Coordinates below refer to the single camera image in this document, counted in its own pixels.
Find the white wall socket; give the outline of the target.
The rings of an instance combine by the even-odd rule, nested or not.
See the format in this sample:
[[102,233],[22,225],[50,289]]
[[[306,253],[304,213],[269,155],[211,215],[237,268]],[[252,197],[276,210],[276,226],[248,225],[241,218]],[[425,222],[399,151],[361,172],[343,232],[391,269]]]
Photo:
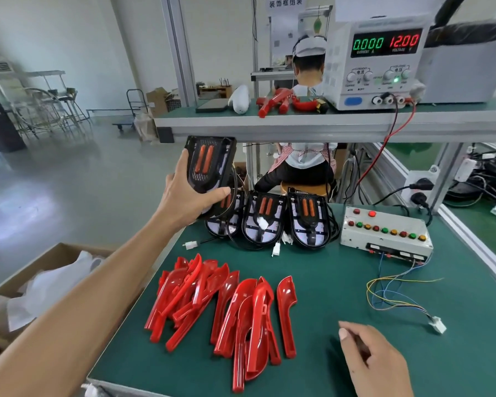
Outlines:
[[413,190],[413,189],[408,189],[408,185],[416,182],[417,180],[421,178],[429,178],[435,185],[438,175],[440,174],[441,170],[437,165],[432,165],[428,170],[411,170],[408,172],[406,181],[404,183],[404,189],[401,191],[401,199],[404,201],[404,203],[407,206],[411,207],[417,207],[410,201],[410,196],[413,193],[417,192],[423,192],[427,197],[430,195],[430,191],[419,191],[419,190]]

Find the brown cardboard box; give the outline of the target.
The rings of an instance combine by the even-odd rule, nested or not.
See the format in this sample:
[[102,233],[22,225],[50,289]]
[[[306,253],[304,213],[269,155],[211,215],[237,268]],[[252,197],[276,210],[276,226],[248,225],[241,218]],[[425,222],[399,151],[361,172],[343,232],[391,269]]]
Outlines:
[[154,90],[146,93],[146,99],[149,106],[149,111],[153,118],[159,118],[161,115],[169,112],[166,104],[166,98],[169,92],[163,87],[157,87]]

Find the white plastic bag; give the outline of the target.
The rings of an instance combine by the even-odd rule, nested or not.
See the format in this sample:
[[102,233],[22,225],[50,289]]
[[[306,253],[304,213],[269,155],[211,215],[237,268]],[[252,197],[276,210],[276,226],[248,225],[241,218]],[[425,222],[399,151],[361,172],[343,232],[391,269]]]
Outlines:
[[16,331],[40,317],[104,260],[103,257],[81,251],[72,264],[36,274],[28,281],[21,297],[7,302],[8,330]]

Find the grey machine box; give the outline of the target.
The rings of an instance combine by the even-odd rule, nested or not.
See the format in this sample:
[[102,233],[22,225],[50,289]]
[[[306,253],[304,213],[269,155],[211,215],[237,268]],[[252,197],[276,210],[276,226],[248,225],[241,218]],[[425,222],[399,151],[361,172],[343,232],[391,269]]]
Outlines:
[[423,104],[489,101],[496,91],[496,20],[431,29],[416,79]]

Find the black lamp housing orange strips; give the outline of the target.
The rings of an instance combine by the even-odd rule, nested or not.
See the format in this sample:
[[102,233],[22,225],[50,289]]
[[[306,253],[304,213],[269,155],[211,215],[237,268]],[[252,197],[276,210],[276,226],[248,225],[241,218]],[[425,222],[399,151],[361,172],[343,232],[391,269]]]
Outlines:
[[205,227],[215,238],[235,237],[241,230],[244,214],[245,193],[231,188],[231,193],[214,208],[216,215],[205,220]]
[[[281,240],[284,225],[289,219],[287,198],[284,195],[250,191],[247,194],[241,230],[245,238],[256,246],[273,246]],[[258,217],[268,221],[263,231],[256,222]]]
[[286,196],[291,235],[299,246],[315,250],[339,238],[342,230],[325,196],[294,187]]
[[[196,136],[187,137],[188,150],[187,179],[191,187],[200,194],[229,186],[230,176],[234,175],[233,159],[237,140],[233,137]],[[230,194],[218,203],[205,208],[199,219],[229,218],[235,208],[238,194],[237,180],[230,186]]]

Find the black cabinet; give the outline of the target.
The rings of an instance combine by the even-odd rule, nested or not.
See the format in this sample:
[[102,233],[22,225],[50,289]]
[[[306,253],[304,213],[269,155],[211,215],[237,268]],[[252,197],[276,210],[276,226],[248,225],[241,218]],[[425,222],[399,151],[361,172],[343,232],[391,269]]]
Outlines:
[[14,153],[25,149],[27,145],[0,104],[0,153]]

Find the open cardboard box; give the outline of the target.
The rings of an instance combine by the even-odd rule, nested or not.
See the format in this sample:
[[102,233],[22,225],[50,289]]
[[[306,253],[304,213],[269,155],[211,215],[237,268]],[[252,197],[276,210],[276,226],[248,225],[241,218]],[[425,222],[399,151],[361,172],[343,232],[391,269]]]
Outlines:
[[114,246],[110,248],[60,242],[0,283],[0,352],[4,351],[29,325],[10,332],[7,321],[7,302],[10,299],[22,296],[29,280],[42,271],[72,264],[76,261],[81,251],[87,251],[94,256],[106,259],[115,250],[116,247]]

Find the white bench power supply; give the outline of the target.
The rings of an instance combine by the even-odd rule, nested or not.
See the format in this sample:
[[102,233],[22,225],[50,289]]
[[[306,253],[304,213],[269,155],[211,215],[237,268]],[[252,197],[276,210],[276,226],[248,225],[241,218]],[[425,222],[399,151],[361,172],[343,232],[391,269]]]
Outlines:
[[432,21],[420,14],[336,22],[326,36],[324,98],[339,111],[404,106]]

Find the person's left hand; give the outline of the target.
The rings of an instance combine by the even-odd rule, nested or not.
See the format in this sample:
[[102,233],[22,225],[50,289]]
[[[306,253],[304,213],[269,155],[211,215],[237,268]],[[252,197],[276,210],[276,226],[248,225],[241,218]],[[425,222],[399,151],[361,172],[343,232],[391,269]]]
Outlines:
[[198,208],[198,195],[187,179],[189,153],[183,149],[175,171],[166,177],[165,191],[153,222],[158,232],[172,236],[192,224],[207,208]]

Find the pile of red plastic covers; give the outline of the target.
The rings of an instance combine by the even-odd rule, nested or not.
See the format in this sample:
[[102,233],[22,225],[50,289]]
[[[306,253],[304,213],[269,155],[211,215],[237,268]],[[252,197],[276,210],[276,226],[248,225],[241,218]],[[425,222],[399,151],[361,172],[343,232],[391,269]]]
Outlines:
[[232,391],[244,392],[245,383],[257,378],[270,362],[282,363],[278,338],[272,325],[272,304],[277,303],[285,356],[297,356],[290,308],[297,303],[292,276],[274,290],[264,278],[240,280],[238,270],[200,254],[187,260],[179,256],[171,271],[164,270],[156,299],[144,325],[150,342],[158,343],[168,320],[174,333],[165,347],[172,353],[184,340],[214,298],[212,323],[213,354],[233,360]]

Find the white plastic shell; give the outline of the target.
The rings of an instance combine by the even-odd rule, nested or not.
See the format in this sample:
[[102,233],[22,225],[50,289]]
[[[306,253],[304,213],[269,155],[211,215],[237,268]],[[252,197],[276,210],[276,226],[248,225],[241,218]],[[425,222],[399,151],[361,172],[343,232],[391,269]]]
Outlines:
[[246,85],[238,86],[228,100],[227,106],[238,115],[244,115],[251,103],[249,89]]

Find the red curved lamp part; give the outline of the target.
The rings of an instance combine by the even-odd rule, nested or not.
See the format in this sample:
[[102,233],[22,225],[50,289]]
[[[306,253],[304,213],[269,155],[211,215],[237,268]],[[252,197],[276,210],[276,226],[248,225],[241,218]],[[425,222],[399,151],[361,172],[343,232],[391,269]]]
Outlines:
[[329,104],[322,98],[301,101],[299,97],[293,95],[291,102],[296,112],[325,114],[329,110]]

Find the wooden stool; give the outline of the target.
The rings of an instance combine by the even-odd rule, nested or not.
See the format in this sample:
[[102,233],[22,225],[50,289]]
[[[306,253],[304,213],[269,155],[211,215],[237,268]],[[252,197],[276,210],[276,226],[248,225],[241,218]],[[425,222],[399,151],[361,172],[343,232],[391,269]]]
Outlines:
[[289,188],[294,188],[295,190],[300,192],[315,194],[325,198],[327,198],[327,190],[329,189],[326,187],[326,184],[300,185],[300,184],[290,184],[286,182],[281,182],[280,188],[283,194],[286,194],[289,191]]

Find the aluminium frame post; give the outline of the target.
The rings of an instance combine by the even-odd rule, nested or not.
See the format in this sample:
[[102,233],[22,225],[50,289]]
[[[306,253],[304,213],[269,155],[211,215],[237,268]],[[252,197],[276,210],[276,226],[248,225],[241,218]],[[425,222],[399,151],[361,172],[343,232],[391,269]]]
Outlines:
[[437,214],[441,208],[444,197],[454,182],[454,177],[463,160],[469,154],[471,143],[449,142],[444,143],[436,156],[435,165],[438,167],[438,175],[427,203],[432,214]]
[[160,1],[181,105],[184,107],[195,106],[198,101],[198,95],[181,1]]

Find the person's right hand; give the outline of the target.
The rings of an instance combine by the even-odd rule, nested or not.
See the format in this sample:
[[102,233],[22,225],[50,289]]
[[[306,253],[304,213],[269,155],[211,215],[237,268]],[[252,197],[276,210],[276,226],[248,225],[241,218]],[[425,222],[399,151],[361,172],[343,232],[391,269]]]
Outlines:
[[357,397],[415,397],[403,355],[371,327],[369,347],[359,340],[340,340]]

